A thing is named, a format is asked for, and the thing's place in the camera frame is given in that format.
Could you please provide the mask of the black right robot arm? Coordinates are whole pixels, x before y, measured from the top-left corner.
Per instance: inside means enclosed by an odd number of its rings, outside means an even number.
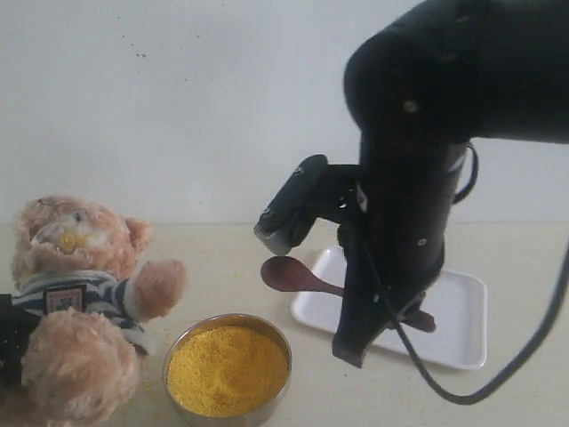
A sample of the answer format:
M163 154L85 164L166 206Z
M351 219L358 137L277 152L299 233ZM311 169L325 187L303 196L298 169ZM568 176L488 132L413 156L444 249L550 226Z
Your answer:
M422 2L356 50L344 93L361 142L333 354L360 367L442 269L469 141L567 142L568 3Z

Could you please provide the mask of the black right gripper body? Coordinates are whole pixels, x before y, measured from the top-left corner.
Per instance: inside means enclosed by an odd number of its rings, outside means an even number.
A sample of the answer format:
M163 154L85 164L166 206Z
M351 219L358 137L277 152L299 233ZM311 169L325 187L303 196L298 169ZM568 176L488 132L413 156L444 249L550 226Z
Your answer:
M339 233L348 262L341 317L388 320L418 308L445 260L462 144L396 153L363 142L357 209Z

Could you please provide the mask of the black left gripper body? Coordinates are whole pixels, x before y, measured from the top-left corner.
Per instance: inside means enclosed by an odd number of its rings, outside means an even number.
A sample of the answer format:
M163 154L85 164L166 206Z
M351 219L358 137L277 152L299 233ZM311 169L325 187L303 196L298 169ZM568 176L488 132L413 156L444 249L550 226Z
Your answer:
M38 325L38 316L12 304L10 294L1 295L0 358L1 387L19 386L21 359L28 349L29 336Z

